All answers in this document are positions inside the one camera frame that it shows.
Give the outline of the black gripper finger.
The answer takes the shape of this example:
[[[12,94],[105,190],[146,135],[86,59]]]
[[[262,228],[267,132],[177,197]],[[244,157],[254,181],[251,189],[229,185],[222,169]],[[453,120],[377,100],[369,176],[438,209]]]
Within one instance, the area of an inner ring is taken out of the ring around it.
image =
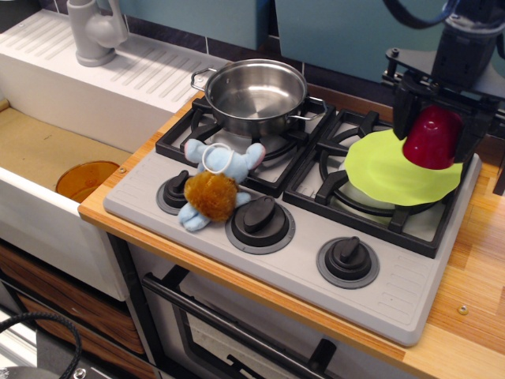
[[[393,129],[399,140],[408,137],[417,116],[428,96],[424,77],[404,74],[395,89],[393,101]]]
[[[464,163],[474,154],[486,134],[488,117],[483,113],[476,113],[463,116],[462,122],[462,131],[459,134],[454,153],[455,163]]]

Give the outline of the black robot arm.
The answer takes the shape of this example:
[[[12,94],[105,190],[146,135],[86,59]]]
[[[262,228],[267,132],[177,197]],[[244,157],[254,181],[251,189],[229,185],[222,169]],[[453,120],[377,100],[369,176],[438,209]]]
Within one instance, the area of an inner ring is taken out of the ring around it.
[[[399,1],[385,6],[409,28],[444,25],[434,51],[386,52],[382,82],[395,94],[395,135],[400,140],[408,137],[424,108],[440,106],[462,117],[454,160],[468,160],[488,131],[504,126],[504,78],[491,63],[494,54],[504,55],[504,3],[448,1],[431,20],[415,17]]]

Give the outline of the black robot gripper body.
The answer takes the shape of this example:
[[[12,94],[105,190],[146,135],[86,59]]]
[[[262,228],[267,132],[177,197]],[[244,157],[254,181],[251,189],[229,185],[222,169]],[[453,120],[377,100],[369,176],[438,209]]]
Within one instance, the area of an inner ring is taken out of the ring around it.
[[[404,74],[424,77],[429,104],[445,106],[463,116],[483,113],[499,117],[499,73],[492,63],[476,63],[456,54],[390,48],[384,84],[395,89]]]

